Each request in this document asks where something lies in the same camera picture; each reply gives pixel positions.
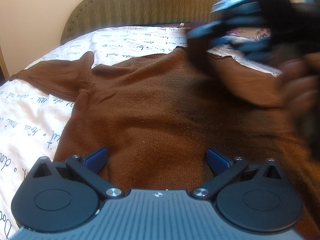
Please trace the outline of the right hand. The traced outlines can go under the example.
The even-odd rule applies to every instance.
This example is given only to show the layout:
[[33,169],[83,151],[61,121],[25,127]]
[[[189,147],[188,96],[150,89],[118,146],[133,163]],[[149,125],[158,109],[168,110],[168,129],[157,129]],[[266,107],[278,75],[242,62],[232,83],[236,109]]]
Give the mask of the right hand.
[[287,60],[277,67],[281,71],[281,100],[312,159],[319,160],[319,53]]

